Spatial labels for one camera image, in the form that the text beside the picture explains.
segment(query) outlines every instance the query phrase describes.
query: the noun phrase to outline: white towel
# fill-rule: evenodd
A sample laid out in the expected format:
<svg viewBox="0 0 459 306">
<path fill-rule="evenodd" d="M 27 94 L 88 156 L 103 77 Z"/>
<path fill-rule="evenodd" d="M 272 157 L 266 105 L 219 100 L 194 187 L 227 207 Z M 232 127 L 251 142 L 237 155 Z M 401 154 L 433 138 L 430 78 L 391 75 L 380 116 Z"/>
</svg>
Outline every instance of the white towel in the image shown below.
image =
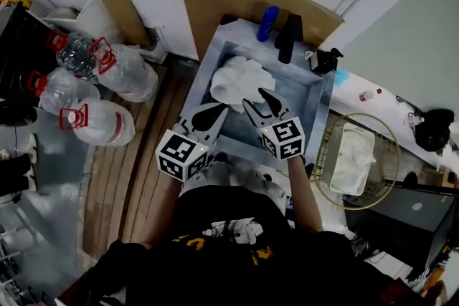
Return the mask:
<svg viewBox="0 0 459 306">
<path fill-rule="evenodd" d="M 259 62 L 237 56 L 229 59 L 214 73 L 210 94 L 215 100 L 243 113 L 243 98 L 252 102 L 265 101 L 258 88 L 274 90 L 274 78 Z"/>
<path fill-rule="evenodd" d="M 346 193 L 356 193 L 368 171 L 376 162 L 368 138 L 354 131 L 344 131 L 332 185 Z"/>
</svg>

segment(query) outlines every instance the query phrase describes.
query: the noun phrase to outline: blue object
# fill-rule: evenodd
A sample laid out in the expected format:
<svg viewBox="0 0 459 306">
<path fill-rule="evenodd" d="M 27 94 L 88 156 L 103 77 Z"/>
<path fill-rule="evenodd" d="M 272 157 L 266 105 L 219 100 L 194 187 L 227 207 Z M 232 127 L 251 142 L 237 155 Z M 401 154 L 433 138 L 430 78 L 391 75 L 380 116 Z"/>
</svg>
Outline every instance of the blue object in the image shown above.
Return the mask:
<svg viewBox="0 0 459 306">
<path fill-rule="evenodd" d="M 274 27 L 274 22 L 276 18 L 278 18 L 278 15 L 279 15 L 278 6 L 272 5 L 266 9 L 265 14 L 263 14 L 263 19 L 261 20 L 261 23 L 260 23 L 260 28 L 258 29 L 258 32 L 257 32 L 258 41 L 265 42 L 269 38 L 271 34 L 271 30 Z"/>
<path fill-rule="evenodd" d="M 351 73 L 343 69 L 338 69 L 335 73 L 335 86 L 339 87 L 349 79 Z"/>
</svg>

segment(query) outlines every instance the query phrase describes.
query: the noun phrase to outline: cable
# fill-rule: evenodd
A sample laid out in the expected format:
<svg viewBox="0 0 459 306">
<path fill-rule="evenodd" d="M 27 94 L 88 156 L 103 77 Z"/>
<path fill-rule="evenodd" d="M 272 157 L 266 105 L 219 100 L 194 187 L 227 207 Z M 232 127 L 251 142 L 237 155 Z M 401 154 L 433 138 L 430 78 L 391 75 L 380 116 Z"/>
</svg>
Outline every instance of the cable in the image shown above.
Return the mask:
<svg viewBox="0 0 459 306">
<path fill-rule="evenodd" d="M 377 262 L 372 262 L 372 259 L 373 259 L 376 255 L 374 255 L 373 257 L 369 258 L 368 261 L 369 261 L 370 263 L 372 263 L 372 264 L 378 264 L 381 260 L 383 260 L 383 258 L 387 255 L 387 253 L 385 252 L 384 255 L 383 255 Z"/>
<path fill-rule="evenodd" d="M 16 125 L 14 126 L 14 157 L 17 158 L 17 130 L 16 130 Z M 11 200 L 5 201 L 4 203 L 0 203 L 0 205 L 9 203 L 10 201 L 12 201 L 14 203 L 17 203 L 18 201 L 20 201 L 21 200 L 22 191 L 17 191 L 15 194 L 16 195 L 13 196 L 13 193 L 11 193 Z"/>
</svg>

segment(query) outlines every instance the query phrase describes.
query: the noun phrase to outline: gold wire rack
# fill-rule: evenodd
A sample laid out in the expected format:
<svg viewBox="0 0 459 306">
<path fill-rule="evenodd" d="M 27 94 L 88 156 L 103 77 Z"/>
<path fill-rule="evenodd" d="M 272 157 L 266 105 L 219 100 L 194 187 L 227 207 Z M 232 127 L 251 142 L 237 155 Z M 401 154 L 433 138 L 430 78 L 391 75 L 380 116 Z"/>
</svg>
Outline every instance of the gold wire rack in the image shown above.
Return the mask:
<svg viewBox="0 0 459 306">
<path fill-rule="evenodd" d="M 359 119 L 361 124 L 354 121 L 356 118 Z M 328 149 L 333 131 L 343 127 L 346 123 L 358 124 L 360 128 L 368 131 L 372 130 L 366 128 L 366 126 L 372 126 L 375 128 L 375 131 L 382 132 L 375 133 L 372 131 L 375 137 L 373 156 L 376 158 L 376 162 L 372 163 L 370 166 L 365 189 L 360 196 L 342 195 L 333 192 L 328 184 L 321 180 L 324 172 L 323 170 L 326 167 Z M 328 201 L 343 209 L 358 211 L 370 208 L 371 206 L 379 203 L 389 194 L 396 181 L 399 170 L 399 161 L 400 148 L 397 139 L 389 126 L 373 115 L 354 113 L 331 119 L 331 122 L 328 124 L 325 132 L 323 133 L 321 148 L 317 156 L 313 176 L 318 190 Z M 332 169 L 334 169 L 336 162 L 329 162 L 327 169 L 330 168 L 330 165 L 332 165 Z"/>
</svg>

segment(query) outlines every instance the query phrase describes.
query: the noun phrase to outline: yellow graphic print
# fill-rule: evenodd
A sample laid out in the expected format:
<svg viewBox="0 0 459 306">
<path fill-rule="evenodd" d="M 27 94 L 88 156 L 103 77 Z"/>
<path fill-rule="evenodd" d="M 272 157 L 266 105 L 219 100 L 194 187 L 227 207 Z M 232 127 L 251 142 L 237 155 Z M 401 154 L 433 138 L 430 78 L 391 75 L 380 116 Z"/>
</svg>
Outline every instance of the yellow graphic print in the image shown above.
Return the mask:
<svg viewBox="0 0 459 306">
<path fill-rule="evenodd" d="M 204 246 L 204 243 L 206 242 L 206 240 L 204 239 L 192 239 L 192 240 L 189 240 L 186 245 L 187 246 L 193 246 L 194 244 L 197 244 L 195 249 L 196 251 L 198 252 L 200 249 L 202 249 L 202 247 Z"/>
<path fill-rule="evenodd" d="M 253 260 L 253 264 L 258 265 L 258 259 L 255 256 L 255 254 L 252 254 L 252 260 Z"/>
<path fill-rule="evenodd" d="M 188 236 L 189 236 L 188 234 L 186 234 L 186 235 L 184 235 L 184 236 L 179 236 L 178 239 L 175 239 L 175 240 L 172 240 L 172 241 L 174 241 L 174 242 L 180 242 L 180 240 L 182 240 L 182 239 L 184 239 L 185 237 L 188 237 Z"/>
<path fill-rule="evenodd" d="M 252 253 L 252 261 L 253 264 L 258 265 L 259 259 L 269 259 L 273 256 L 273 249 L 271 249 L 271 246 L 267 245 L 266 249 L 256 250 L 255 253 Z"/>
</svg>

